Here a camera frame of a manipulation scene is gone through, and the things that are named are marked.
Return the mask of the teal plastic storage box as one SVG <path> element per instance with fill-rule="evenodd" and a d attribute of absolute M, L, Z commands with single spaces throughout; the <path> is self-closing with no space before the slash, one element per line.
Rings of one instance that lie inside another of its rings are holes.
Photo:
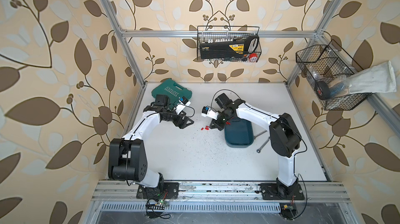
<path fill-rule="evenodd" d="M 253 126 L 250 121 L 233 118 L 224 129 L 226 144 L 231 148 L 247 148 L 253 144 Z"/>

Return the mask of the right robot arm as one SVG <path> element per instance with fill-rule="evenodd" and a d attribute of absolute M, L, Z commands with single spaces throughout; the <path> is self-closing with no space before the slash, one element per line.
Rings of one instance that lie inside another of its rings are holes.
<path fill-rule="evenodd" d="M 234 117 L 247 120 L 269 132 L 269 142 L 278 155 L 277 183 L 290 187 L 298 180 L 295 174 L 295 157 L 299 153 L 302 136 L 288 113 L 273 114 L 247 104 L 241 98 L 231 100 L 225 93 L 214 101 L 221 110 L 204 106 L 202 116 L 211 118 L 209 127 L 222 131 Z"/>

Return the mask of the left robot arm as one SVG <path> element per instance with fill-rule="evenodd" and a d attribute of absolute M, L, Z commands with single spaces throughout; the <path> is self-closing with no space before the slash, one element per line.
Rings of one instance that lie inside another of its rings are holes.
<path fill-rule="evenodd" d="M 144 142 L 161 122 L 172 122 L 180 129 L 194 124 L 183 111 L 186 107 L 190 107 L 187 97 L 171 103 L 167 95 L 157 95 L 155 101 L 144 108 L 139 122 L 122 138 L 111 141 L 108 178 L 161 189 L 164 186 L 163 176 L 149 169 Z"/>

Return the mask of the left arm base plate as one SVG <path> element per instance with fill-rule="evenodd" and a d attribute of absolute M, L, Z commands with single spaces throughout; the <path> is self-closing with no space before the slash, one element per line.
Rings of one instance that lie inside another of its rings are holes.
<path fill-rule="evenodd" d="M 179 183 L 162 182 L 156 188 L 139 186 L 136 193 L 137 199 L 170 200 L 177 199 L 179 194 Z"/>

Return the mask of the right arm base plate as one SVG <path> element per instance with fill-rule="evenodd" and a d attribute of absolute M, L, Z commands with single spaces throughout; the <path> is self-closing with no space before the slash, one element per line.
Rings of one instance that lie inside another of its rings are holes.
<path fill-rule="evenodd" d="M 279 183 L 261 183 L 259 186 L 263 200 L 305 200 L 303 190 L 298 183 L 295 183 L 289 187 Z"/>

